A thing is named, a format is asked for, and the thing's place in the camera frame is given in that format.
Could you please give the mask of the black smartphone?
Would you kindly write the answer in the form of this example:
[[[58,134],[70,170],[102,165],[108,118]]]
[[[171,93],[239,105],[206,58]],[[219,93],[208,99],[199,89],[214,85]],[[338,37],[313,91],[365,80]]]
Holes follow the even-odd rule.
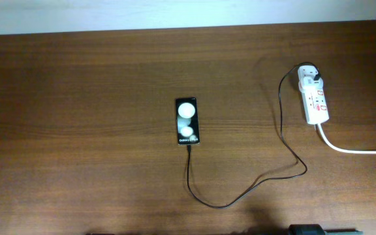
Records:
[[[197,99],[195,97],[175,100],[176,133],[179,145],[200,143]]]

